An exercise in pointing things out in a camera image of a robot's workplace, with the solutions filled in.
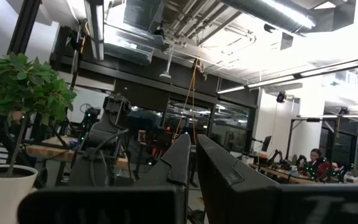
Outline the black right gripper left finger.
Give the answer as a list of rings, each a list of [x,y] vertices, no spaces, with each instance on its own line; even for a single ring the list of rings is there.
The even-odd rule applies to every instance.
[[[129,187],[42,189],[19,204],[19,224],[186,224],[191,142],[182,134]]]

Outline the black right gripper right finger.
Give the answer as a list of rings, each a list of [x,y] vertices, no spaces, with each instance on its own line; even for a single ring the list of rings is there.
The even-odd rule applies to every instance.
[[[279,184],[198,135],[209,224],[358,224],[358,184]]]

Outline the wooden background table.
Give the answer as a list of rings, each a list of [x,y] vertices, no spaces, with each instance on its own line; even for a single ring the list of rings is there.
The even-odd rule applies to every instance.
[[[60,162],[73,162],[74,155],[77,155],[77,158],[85,156],[87,159],[90,157],[93,157],[94,159],[105,159],[106,162],[110,162],[115,168],[127,169],[127,157],[109,156],[106,151],[100,149],[96,150],[92,147],[88,149],[83,148],[82,150],[75,152],[74,147],[71,146],[70,143],[76,141],[76,138],[62,136],[61,139],[66,143],[66,146],[64,146],[61,140],[57,137],[52,137],[43,140],[42,142],[25,140],[24,143],[28,144],[26,152],[30,157]]]
[[[293,175],[290,175],[287,171],[280,172],[277,170],[270,169],[268,167],[259,166],[257,164],[248,164],[249,167],[258,170],[259,172],[265,172],[266,174],[275,175],[277,177],[286,179],[289,183],[292,184],[316,184],[315,181],[312,181],[310,179],[305,179],[301,177],[295,177]]]

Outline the black monitor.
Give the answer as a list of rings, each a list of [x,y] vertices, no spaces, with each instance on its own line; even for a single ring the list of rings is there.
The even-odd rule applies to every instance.
[[[269,144],[271,141],[271,136],[266,136],[263,143],[262,143],[262,147],[261,147],[261,151],[262,152],[267,152],[268,148],[269,148]]]

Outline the LED light bar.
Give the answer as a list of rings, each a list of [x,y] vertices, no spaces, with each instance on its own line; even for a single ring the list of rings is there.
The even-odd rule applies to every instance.
[[[93,56],[104,60],[104,0],[84,0]]]

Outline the green plant in white pot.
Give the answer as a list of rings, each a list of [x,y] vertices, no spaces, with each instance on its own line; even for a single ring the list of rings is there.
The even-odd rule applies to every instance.
[[[9,164],[0,164],[0,224],[17,224],[20,202],[30,194],[38,177],[33,167],[16,164],[27,120],[40,113],[42,123],[51,119],[63,121],[67,111],[73,109],[76,97],[59,73],[37,58],[10,53],[0,58],[0,118],[6,124],[14,122],[12,114],[22,113],[21,129]]]

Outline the silver air duct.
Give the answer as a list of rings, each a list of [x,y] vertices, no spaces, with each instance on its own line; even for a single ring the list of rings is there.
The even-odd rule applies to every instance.
[[[316,26],[312,13],[291,0],[218,0],[290,33],[306,33]]]

